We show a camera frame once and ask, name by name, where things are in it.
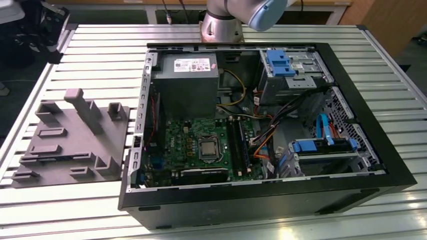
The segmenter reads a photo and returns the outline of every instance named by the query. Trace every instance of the blue plastic tab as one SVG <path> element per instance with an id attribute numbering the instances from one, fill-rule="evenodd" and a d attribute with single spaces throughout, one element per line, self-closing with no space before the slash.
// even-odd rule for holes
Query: blue plastic tab
<path id="1" fill-rule="evenodd" d="M 286 154 L 282 154 L 282 157 L 281 157 L 280 162 L 278 162 L 278 167 L 281 167 L 281 165 L 285 162 L 285 160 L 286 160 Z"/>
<path id="2" fill-rule="evenodd" d="M 297 142 L 292 143 L 292 147 L 293 147 L 293 152 L 298 153 L 301 151 L 300 145 Z"/>
<path id="3" fill-rule="evenodd" d="M 296 72 L 289 65 L 290 59 L 286 57 L 285 52 L 282 50 L 266 50 L 265 54 L 272 76 L 293 77 Z"/>
<path id="4" fill-rule="evenodd" d="M 357 150 L 357 142 L 353 138 L 348 139 L 350 150 L 356 151 Z"/>
<path id="5" fill-rule="evenodd" d="M 304 141 L 297 141 L 297 144 L 300 146 L 300 150 L 302 152 L 314 152 L 317 151 L 316 144 L 313 140 L 304 140 Z"/>
<path id="6" fill-rule="evenodd" d="M 324 136 L 326 143 L 329 145 L 334 144 L 330 137 L 328 117 L 324 113 L 320 113 L 314 120 L 314 135 L 317 139 L 322 138 Z"/>

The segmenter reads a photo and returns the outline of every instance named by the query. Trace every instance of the ram slot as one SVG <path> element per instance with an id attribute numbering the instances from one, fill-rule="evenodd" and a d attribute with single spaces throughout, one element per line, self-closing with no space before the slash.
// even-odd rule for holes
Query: ram slot
<path id="1" fill-rule="evenodd" d="M 241 136 L 238 123 L 234 119 L 226 121 L 228 147 L 230 153 L 232 172 L 234 176 L 246 173 L 245 160 L 241 155 Z"/>
<path id="2" fill-rule="evenodd" d="M 244 169 L 242 172 L 244 174 L 248 172 L 248 168 L 249 168 L 249 154 L 248 154 L 248 146 L 246 146 L 246 139 L 245 139 L 245 133 L 244 133 L 244 129 L 241 127 L 241 121 L 234 121 L 236 124 L 236 128 L 238 130 L 238 151 L 240 151 L 240 156 L 241 156 L 241 160 L 244 162 Z"/>

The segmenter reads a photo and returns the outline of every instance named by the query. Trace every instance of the floor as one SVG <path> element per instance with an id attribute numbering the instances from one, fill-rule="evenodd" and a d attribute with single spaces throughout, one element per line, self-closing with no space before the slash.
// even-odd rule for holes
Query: floor
<path id="1" fill-rule="evenodd" d="M 398 65 L 410 65 L 406 75 L 427 95 L 427 46 L 410 41 L 394 58 Z M 0 63 L 0 81 L 9 88 L 7 96 L 0 96 L 0 146 L 19 114 L 26 98 L 46 64 L 45 58 L 35 54 L 34 62 L 23 69 L 13 69 Z"/>
<path id="2" fill-rule="evenodd" d="M 405 74 L 427 95 L 427 45 L 421 46 L 412 40 L 394 61 L 398 65 L 410 65 Z"/>

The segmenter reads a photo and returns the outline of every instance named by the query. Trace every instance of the aluminum extrusion table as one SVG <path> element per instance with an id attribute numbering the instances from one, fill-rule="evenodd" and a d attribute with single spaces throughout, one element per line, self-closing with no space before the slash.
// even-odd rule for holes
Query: aluminum extrusion table
<path id="1" fill-rule="evenodd" d="M 120 182 L 10 188 L 38 119 L 41 100 L 61 108 L 65 89 L 82 88 L 98 107 L 121 102 L 136 118 L 145 44 L 197 42 L 197 25 L 80 25 L 58 46 L 58 65 L 47 64 L 0 150 L 0 238 L 41 239 L 418 239 L 427 229 L 427 99 L 366 30 L 354 26 L 242 28 L 245 42 L 326 42 L 414 175 L 417 185 L 380 196 L 340 214 L 240 222 L 149 232 L 117 210 Z M 130 146 L 134 122 L 128 123 Z"/>

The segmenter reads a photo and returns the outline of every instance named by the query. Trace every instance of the yellow wire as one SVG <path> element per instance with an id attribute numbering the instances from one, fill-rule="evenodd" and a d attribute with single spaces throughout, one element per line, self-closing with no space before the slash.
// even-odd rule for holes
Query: yellow wire
<path id="1" fill-rule="evenodd" d="M 272 133 L 268 135 L 268 137 L 265 137 L 264 141 L 261 142 L 261 144 L 258 145 L 258 148 L 256 149 L 254 153 L 253 153 L 253 157 L 257 156 L 258 154 L 258 151 L 261 150 L 261 147 L 265 145 L 268 139 L 272 137 L 274 131 L 272 131 Z"/>
<path id="2" fill-rule="evenodd" d="M 246 88 L 245 88 L 245 85 L 242 84 L 241 79 L 236 76 L 236 74 L 232 73 L 232 71 L 224 69 L 224 72 L 229 73 L 234 77 L 234 79 L 237 79 L 237 81 L 238 81 L 238 83 L 241 85 L 241 88 L 242 88 L 242 95 L 241 95 L 241 98 L 234 102 L 217 104 L 217 106 L 222 106 L 222 107 L 224 106 L 232 106 L 232 105 L 240 103 L 242 101 L 242 99 L 245 99 L 245 95 L 246 95 Z"/>

